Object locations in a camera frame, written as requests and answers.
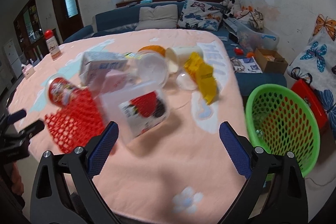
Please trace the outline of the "red mesh fruit net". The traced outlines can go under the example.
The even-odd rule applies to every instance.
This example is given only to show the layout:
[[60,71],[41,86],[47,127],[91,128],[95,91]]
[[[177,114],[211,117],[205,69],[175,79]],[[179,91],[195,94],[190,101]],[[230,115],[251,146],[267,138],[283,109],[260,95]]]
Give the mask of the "red mesh fruit net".
[[84,147],[106,128],[88,89],[82,89],[67,106],[45,115],[45,124],[52,140],[63,153],[70,153],[78,146]]

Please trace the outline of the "red instant noodle bowl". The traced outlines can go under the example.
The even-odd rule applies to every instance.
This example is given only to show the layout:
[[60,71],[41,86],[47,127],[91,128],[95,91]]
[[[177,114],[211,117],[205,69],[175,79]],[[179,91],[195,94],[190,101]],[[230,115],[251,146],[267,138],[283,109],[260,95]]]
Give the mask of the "red instant noodle bowl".
[[76,85],[59,74],[49,78],[45,89],[48,102],[58,107],[66,107],[79,92],[80,89]]

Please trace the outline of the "pink plastic bag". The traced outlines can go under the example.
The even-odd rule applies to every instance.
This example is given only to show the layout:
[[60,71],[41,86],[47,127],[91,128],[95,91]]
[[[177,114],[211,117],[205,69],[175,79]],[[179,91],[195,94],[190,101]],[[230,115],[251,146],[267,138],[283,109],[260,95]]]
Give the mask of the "pink plastic bag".
[[115,92],[124,88],[128,81],[128,74],[118,70],[100,72],[88,85],[93,98],[105,93]]

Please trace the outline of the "white milk carton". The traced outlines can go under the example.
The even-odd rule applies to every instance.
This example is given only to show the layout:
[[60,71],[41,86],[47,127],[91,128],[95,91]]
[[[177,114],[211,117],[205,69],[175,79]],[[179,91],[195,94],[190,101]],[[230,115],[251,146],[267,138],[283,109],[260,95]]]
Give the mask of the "white milk carton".
[[82,55],[79,78],[87,86],[98,74],[114,69],[124,71],[127,58],[121,53],[86,51]]

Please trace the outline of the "clear plastic labelled cup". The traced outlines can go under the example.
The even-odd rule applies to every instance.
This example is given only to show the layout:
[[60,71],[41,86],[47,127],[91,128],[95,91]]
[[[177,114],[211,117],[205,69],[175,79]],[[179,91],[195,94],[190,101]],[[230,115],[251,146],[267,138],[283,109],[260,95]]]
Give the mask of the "clear plastic labelled cup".
[[170,108],[165,93],[155,81],[128,85],[99,95],[107,121],[114,121],[124,145],[167,120]]

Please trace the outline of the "yellow snack wrapper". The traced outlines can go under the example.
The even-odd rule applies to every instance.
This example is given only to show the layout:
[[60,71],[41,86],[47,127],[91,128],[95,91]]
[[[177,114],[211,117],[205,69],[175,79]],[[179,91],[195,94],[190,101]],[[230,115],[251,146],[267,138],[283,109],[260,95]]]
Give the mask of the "yellow snack wrapper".
[[208,65],[199,53],[192,52],[185,62],[184,69],[196,83],[206,104],[212,104],[217,96],[217,82],[213,75],[214,68]]

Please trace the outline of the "small clear dome lid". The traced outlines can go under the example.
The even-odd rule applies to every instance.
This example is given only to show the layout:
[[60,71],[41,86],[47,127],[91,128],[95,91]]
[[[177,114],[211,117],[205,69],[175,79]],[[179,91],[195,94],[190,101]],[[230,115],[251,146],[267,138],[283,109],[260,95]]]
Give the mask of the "small clear dome lid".
[[184,70],[180,70],[178,72],[178,75],[177,75],[175,81],[176,81],[177,86],[181,90],[194,91],[194,90],[197,90],[197,88],[198,88],[197,84],[194,82],[194,80]]

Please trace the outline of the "white paper cup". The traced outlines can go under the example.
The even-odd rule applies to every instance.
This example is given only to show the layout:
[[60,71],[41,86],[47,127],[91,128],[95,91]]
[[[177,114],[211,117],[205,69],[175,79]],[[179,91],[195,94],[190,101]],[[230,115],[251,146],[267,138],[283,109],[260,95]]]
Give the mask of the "white paper cup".
[[170,74],[177,73],[185,62],[189,59],[191,53],[196,52],[203,57],[203,51],[199,46],[193,47],[170,47],[165,51],[165,59],[168,72]]

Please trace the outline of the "pink tissue box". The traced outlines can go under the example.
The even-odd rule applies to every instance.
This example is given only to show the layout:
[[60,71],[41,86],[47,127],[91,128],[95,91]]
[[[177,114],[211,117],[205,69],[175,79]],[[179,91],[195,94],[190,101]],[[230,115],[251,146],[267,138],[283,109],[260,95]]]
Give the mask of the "pink tissue box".
[[31,64],[28,65],[22,64],[21,67],[25,79],[29,79],[35,73],[35,69]]

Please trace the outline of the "red-capped white bottle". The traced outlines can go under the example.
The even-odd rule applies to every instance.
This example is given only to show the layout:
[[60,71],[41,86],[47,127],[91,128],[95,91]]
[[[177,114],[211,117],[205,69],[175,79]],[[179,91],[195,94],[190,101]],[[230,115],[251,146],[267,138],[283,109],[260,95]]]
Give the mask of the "red-capped white bottle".
[[62,55],[62,52],[52,30],[46,30],[45,39],[52,60],[58,59]]

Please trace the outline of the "red plastic stool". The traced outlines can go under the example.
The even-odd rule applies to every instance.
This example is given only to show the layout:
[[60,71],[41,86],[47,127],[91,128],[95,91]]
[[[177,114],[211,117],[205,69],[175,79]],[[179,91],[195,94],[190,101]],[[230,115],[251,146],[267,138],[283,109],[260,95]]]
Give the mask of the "red plastic stool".
[[329,121],[325,110],[314,91],[303,79],[296,81],[291,87],[291,90],[309,105],[317,121],[319,132],[322,135],[329,128]]

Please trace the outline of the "dark wooden door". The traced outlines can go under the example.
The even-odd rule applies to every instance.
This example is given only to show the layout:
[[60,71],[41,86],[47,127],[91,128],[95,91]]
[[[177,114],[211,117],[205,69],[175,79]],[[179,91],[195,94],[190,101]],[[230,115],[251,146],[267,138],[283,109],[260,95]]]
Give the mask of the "dark wooden door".
[[52,0],[52,5],[60,36],[65,42],[84,27],[78,0]]

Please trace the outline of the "clear storage bin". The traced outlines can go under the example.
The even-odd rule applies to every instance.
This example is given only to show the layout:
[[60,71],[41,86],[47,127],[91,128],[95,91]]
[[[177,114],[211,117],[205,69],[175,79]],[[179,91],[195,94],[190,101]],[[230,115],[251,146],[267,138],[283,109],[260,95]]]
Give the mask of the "clear storage bin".
[[275,50],[279,43],[279,36],[268,28],[263,32],[257,32],[246,21],[236,20],[237,37],[239,44],[247,51],[254,52],[255,49]]

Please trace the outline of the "beige cushion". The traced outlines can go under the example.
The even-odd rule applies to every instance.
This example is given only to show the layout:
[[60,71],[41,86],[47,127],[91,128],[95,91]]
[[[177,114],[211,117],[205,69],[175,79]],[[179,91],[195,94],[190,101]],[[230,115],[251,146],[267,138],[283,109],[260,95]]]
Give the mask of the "beige cushion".
[[142,7],[139,9],[139,22],[135,30],[176,29],[178,18],[177,5]]

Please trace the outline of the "plush toys pile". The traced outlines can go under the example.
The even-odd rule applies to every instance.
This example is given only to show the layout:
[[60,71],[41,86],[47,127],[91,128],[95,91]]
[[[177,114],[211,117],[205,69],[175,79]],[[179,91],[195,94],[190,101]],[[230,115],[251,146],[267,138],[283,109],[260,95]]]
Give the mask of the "plush toys pile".
[[223,14],[224,19],[247,17],[251,27],[260,32],[264,31],[264,16],[252,6],[241,6],[239,0],[224,0],[220,4],[226,8],[226,12]]

